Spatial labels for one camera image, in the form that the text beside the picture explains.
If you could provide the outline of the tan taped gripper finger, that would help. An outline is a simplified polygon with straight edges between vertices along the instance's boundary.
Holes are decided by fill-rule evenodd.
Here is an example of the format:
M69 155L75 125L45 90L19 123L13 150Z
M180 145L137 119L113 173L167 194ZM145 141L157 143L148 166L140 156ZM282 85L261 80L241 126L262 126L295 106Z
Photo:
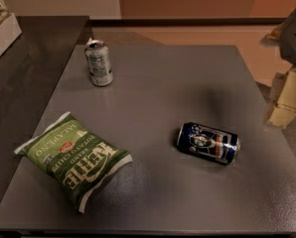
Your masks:
M296 118L296 65L276 73L271 86L266 122L287 127Z

